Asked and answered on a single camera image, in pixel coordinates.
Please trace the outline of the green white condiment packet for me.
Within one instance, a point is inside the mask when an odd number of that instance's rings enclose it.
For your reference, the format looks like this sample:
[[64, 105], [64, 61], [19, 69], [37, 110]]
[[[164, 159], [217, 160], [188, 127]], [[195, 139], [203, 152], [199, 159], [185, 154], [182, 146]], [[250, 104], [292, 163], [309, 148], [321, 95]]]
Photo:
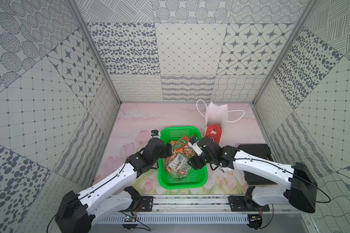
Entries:
[[172, 164], [172, 163], [174, 163], [174, 164], [180, 164], [180, 163], [186, 164], [187, 163], [188, 164], [188, 161], [189, 161], [189, 157], [188, 156], [178, 152], [176, 157], [169, 164]]

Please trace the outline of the white pipe elbow fitting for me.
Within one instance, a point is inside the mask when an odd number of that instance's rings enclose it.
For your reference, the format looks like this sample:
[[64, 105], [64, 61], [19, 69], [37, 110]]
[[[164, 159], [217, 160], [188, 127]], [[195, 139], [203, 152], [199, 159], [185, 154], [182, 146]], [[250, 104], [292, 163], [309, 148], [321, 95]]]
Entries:
[[226, 168], [223, 168], [223, 167], [220, 167], [220, 170], [223, 172], [223, 173], [228, 173], [228, 172], [231, 172], [232, 169], [226, 167]]

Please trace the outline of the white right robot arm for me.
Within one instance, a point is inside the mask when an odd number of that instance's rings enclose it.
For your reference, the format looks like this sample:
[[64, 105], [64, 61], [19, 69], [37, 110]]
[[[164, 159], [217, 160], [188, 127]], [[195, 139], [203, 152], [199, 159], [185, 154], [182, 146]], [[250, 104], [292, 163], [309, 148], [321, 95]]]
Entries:
[[192, 137], [189, 144], [196, 153], [188, 161], [194, 170], [214, 164], [217, 168], [242, 170], [272, 181], [272, 186], [253, 187], [248, 192], [254, 204], [290, 204], [305, 213], [315, 212], [318, 185], [305, 164], [275, 163], [236, 147], [220, 147], [209, 137], [200, 140]]

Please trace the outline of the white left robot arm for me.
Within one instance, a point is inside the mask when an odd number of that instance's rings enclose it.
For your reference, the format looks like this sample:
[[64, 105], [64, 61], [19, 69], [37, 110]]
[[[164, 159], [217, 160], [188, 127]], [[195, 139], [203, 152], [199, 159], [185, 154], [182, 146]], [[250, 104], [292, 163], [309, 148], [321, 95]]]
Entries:
[[115, 172], [100, 182], [79, 193], [65, 194], [52, 220], [62, 233], [87, 233], [111, 214], [138, 208], [141, 195], [132, 184], [159, 159], [171, 155], [171, 144], [157, 136], [151, 138], [144, 148], [127, 157]]

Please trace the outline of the white and red paper bag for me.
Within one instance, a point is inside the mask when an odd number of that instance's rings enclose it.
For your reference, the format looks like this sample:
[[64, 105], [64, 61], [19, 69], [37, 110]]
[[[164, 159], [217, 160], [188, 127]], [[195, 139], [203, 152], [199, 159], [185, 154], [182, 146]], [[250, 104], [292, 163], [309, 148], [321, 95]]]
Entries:
[[[202, 102], [206, 107], [206, 112], [203, 114], [199, 110], [198, 104]], [[196, 109], [199, 114], [205, 119], [205, 137], [211, 138], [216, 144], [220, 143], [223, 132], [227, 127], [228, 123], [235, 123], [243, 118], [245, 115], [244, 110], [236, 109], [229, 110], [227, 104], [216, 105], [210, 102], [208, 105], [203, 99], [198, 99], [196, 101]], [[240, 112], [242, 115], [236, 120], [229, 120], [229, 113]]]

